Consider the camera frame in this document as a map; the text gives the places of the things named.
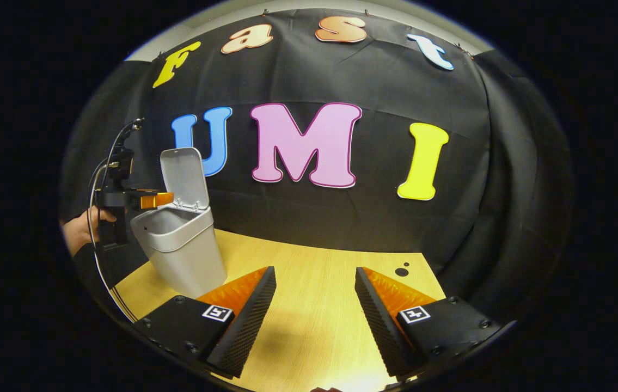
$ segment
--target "trash can lid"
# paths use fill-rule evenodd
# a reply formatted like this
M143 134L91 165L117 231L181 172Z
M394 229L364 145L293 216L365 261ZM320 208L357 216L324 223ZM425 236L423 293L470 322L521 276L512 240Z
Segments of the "trash can lid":
M194 147L181 147L162 151L161 172L166 191L174 193L174 203L206 209L210 205L207 183L202 171L200 151Z

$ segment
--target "screw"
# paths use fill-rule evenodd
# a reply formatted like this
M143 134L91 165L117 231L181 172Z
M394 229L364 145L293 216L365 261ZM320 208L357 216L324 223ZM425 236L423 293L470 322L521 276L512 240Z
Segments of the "screw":
M197 350L199 350L197 346L192 344L191 342L185 342L185 349L189 352L197 352Z

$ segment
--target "black fabric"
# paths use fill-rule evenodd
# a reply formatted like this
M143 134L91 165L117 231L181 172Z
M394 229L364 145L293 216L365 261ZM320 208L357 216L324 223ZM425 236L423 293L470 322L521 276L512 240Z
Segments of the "black fabric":
M318 22L331 15L366 22L354 44L320 42ZM272 25L272 41L220 53L232 33ZM430 38L455 69L431 64L406 35ZM147 89L166 56L191 43L175 76ZM279 102L304 132L321 105L348 102L363 116L354 125L353 188L284 178L251 177L258 160L256 105ZM472 60L455 45L404 24L341 10L292 10L251 17L182 42L154 62L124 62L84 110L64 164L62 213L83 211L85 182L107 156L115 133L135 113L144 127L134 149L135 188L163 189L159 154L174 148L171 122L194 114L194 146L210 154L206 110L229 106L228 158L207 177L215 228L319 248L423 253L447 295L493 317L508 317L551 273L567 238L572 206L570 153L550 108L523 73L497 52ZM441 150L429 201L402 199L415 141L410 124L441 127ZM286 168L278 159L279 169ZM112 283L145 262L132 243L108 257Z
M488 92L491 161L480 215L438 280L507 322L555 270L570 234L572 157L553 112L499 52L475 57Z
M95 258L93 256L93 246L87 244L79 249L74 255L74 272L79 277L79 279L84 284L84 287L87 289L87 293L89 293L95 302L104 310L106 310L115 320L120 323L130 323L125 314L118 308L115 301L113 301L112 296L105 290L103 286L103 282L100 278L100 274L98 273L98 267L95 265ZM109 268L107 266L109 263L103 262L103 260L99 259L101 263L102 273L104 273L103 277L107 283L112 282L112 275L109 275Z

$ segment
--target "gray trash can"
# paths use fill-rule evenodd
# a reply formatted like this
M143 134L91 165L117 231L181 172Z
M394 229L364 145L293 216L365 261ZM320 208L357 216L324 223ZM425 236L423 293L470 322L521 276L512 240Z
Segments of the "gray trash can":
M161 153L166 191L174 201L132 219L139 245L172 289L197 298L224 284L202 159L194 147Z

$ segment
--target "black cable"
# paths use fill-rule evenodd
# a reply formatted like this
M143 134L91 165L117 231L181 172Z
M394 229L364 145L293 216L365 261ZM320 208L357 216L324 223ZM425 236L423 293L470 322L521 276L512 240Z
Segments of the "black cable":
M97 165L97 166L95 167L95 169L93 170L93 173L91 174L91 177L90 177L90 180L89 180L89 188L88 188L88 189L90 189L90 190L91 190L91 188L93 187L93 185L95 185L95 184L94 184L94 183L95 183L95 181L97 181L97 180L98 180L98 178L97 178L97 176L98 176L98 171L100 170L100 167L102 167L102 165L103 165L103 163L104 163L105 161L107 161L107 160L106 160L106 159L104 159L103 161L100 161L100 163L98 163L98 165ZM95 241L93 241L93 228L92 228L92 225L91 225L91 222L90 222L90 213L89 213L90 208L93 206L93 205L92 205L92 202L93 202L93 200L92 200L92 191L89 191L89 202L87 203L87 224L88 224L88 226L89 226L89 236L91 237L91 242L92 242L92 244L94 244L94 249L93 249L93 251L94 251L94 252L96 252L96 250L95 250ZM96 266L96 267L98 268L98 270L99 270L99 271L100 271L100 273L102 274L102 270L101 270L100 265L99 265L99 263L98 263L98 261L97 261L97 257L98 257L97 253L96 253L96 256L95 256L95 257L96 257L96 263L97 263L97 266ZM122 308L124 308L125 312L127 313L127 316L128 316L128 317L131 317L131 318L132 318L132 320L135 320L135 321L136 321L136 320L137 320L137 318L136 318L136 317L134 316L134 314L132 313L132 310L130 310L130 308L128 308L128 307L127 307L127 305L125 304L125 301L123 301L122 297L120 296L120 293L118 292L117 288L113 287L113 292L114 292L114 294L115 294L115 297L117 297L117 299L120 301L120 304L122 305Z
M115 149L115 145L118 143L118 141L120 139L120 136L122 136L123 132L125 132L128 129L128 127L130 127L133 124L135 124L135 123L137 123L139 121L142 121L142 120L144 120L144 118L142 118L142 119L134 119L134 120L128 122L127 124L125 124L124 127L122 127L122 129L120 129L120 132L118 132L118 135L115 137L115 140L113 141L113 144L110 146L110 152L108 153L108 158L106 160L104 160L104 161L106 161L105 172L103 173L103 179L102 179L102 181L100 183L100 189L101 189L102 192L105 191L105 179L108 176L108 169L110 168L110 159L113 156L113 151ZM101 164L99 163L98 166L96 167L95 171L93 172L93 175L91 177L92 178L92 180L91 180L92 182L97 181L97 179L95 179L95 180L93 179L93 176L95 176L95 174L97 173L98 168L100 168L100 166L101 166ZM89 209L91 208L90 203L91 203L91 200L90 200L90 196L89 196ZM96 219L97 219L98 222L100 222L100 209L97 209L97 217L96 217ZM89 232L90 232L91 231L90 219L87 219L87 220L89 221ZM133 320L137 320L137 318L132 313L132 310L130 310L130 308L128 308L127 305L125 305L125 301L123 301L122 297L120 297L120 293L118 292L117 288L115 288L115 286L113 286L113 292L115 293L115 296L120 301L120 304L122 304L123 308L125 308L127 313L129 313L130 317L132 317Z

